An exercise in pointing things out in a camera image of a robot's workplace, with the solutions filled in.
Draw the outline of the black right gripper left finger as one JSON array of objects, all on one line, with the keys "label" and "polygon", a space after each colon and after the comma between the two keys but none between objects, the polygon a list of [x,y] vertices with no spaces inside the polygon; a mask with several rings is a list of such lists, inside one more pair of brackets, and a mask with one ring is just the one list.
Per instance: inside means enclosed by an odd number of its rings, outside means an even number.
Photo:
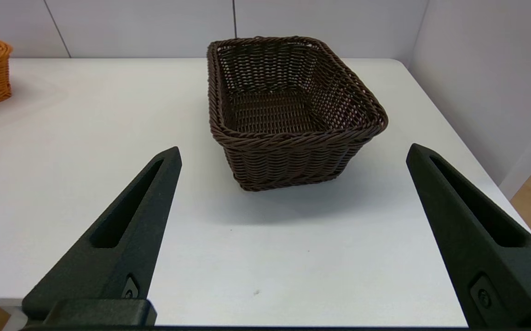
[{"label": "black right gripper left finger", "polygon": [[29,318],[75,299],[146,299],[182,159],[158,153],[22,300]]}]

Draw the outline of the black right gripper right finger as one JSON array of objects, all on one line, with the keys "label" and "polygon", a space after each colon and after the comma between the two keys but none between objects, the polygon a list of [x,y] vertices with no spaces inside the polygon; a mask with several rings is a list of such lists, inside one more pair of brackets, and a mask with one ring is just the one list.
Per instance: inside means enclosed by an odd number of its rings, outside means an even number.
[{"label": "black right gripper right finger", "polygon": [[531,327],[531,233],[436,151],[406,164],[468,326]]}]

